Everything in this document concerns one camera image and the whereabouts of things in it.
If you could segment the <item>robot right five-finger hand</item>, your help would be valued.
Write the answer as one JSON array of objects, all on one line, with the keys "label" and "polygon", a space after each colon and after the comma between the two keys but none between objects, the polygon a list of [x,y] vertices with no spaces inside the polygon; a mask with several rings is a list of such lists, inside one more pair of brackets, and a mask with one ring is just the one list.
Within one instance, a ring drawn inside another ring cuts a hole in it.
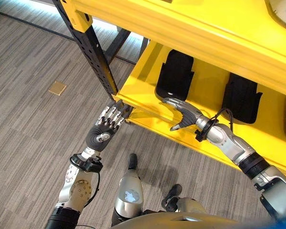
[{"label": "robot right five-finger hand", "polygon": [[195,125],[196,122],[203,117],[202,112],[198,108],[186,101],[177,98],[164,98],[162,102],[172,106],[182,114],[181,121],[172,126],[170,131],[176,131],[181,128]]}]

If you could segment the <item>robot left five-finger hand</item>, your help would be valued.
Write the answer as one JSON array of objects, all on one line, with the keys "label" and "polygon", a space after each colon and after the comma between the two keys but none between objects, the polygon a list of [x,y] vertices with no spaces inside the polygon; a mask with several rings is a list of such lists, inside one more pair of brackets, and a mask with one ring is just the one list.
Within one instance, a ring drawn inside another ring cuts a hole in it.
[{"label": "robot left five-finger hand", "polygon": [[132,107],[122,100],[108,104],[89,130],[86,136],[87,146],[97,152],[103,151],[131,111]]}]

